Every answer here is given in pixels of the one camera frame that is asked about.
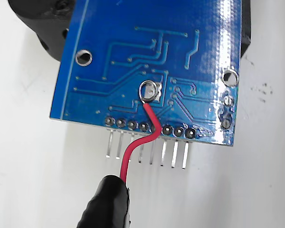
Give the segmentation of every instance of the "metal pin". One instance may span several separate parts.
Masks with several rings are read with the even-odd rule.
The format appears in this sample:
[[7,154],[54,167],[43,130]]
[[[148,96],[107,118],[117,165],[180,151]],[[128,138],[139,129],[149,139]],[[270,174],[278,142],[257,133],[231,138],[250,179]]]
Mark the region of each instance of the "metal pin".
[[162,152],[161,152],[161,166],[163,166],[163,161],[165,159],[165,153],[166,153],[166,150],[167,150],[167,140],[164,139],[163,141],[163,145],[162,145]]
[[110,130],[108,150],[106,151],[106,157],[107,158],[110,157],[112,141],[113,141],[113,130]]
[[139,163],[142,163],[143,146],[144,146],[144,144],[141,145],[141,149],[140,149],[140,151],[139,151],[139,157],[138,157],[138,162],[139,162]]
[[172,164],[171,164],[172,168],[175,168],[178,146],[179,146],[179,141],[176,140],[174,143],[174,149],[173,149],[173,157],[172,157]]
[[122,144],[123,144],[123,136],[124,136],[124,132],[121,131],[120,132],[120,137],[119,137],[119,143],[118,143],[118,147],[117,147],[116,159],[120,159],[120,150],[121,150]]
[[152,142],[152,145],[151,145],[150,165],[153,164],[154,146],[155,146],[155,141],[153,141],[153,142]]
[[189,150],[189,142],[186,142],[185,152],[184,152],[184,160],[182,161],[182,169],[183,170],[186,168],[186,165],[187,165],[188,150]]
[[130,144],[133,143],[133,141],[134,141],[134,133],[131,134]]

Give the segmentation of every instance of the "red wire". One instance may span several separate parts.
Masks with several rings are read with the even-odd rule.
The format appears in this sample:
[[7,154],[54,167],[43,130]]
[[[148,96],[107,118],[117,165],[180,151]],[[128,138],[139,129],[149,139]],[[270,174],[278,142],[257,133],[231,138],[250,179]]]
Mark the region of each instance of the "red wire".
[[131,157],[131,154],[133,152],[133,150],[145,143],[149,143],[151,141],[154,141],[155,139],[158,138],[158,136],[161,135],[161,131],[162,131],[162,126],[161,123],[158,121],[154,111],[152,110],[151,106],[147,103],[143,104],[144,109],[146,110],[149,118],[151,119],[154,127],[155,127],[155,132],[153,134],[150,134],[146,137],[140,138],[135,140],[133,143],[131,143],[128,148],[125,150],[124,152],[124,156],[123,156],[123,162],[122,162],[122,166],[120,168],[120,178],[126,182],[127,180],[127,172],[128,172],[128,166],[129,166],[129,160]]

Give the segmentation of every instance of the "white surface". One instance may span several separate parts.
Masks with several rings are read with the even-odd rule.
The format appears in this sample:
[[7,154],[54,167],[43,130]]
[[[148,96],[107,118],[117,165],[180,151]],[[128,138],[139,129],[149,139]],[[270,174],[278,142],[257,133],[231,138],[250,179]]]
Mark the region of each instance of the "white surface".
[[[252,1],[241,64],[234,147],[196,143],[185,171],[182,143],[174,170],[172,142],[164,167],[162,141],[153,166],[151,145],[142,164],[137,151],[131,227],[285,228],[285,0]],[[0,228],[75,228],[99,181],[119,172],[108,131],[48,118],[58,66],[0,0]]]

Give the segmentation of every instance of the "black plastic part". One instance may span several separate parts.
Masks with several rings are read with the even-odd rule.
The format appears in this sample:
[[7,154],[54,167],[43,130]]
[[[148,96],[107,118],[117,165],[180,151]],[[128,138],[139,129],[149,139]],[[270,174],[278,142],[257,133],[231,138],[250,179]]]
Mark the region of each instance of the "black plastic part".
[[77,228],[124,228],[129,210],[129,191],[116,176],[106,176],[88,203]]
[[[44,49],[61,61],[76,0],[8,0],[17,16],[36,32]],[[251,42],[250,0],[242,0],[242,45],[244,55]]]

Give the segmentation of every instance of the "blue circuit board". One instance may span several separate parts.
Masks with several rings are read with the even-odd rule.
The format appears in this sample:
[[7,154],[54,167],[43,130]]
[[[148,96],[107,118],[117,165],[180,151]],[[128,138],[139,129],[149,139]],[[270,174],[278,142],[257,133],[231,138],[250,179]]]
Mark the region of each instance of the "blue circuit board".
[[[121,129],[142,132],[127,124],[151,126],[138,97],[151,80],[161,124],[184,129],[163,136],[233,145],[241,8],[241,0],[77,0],[50,117],[116,129],[124,120]],[[90,57],[77,59],[82,51]]]

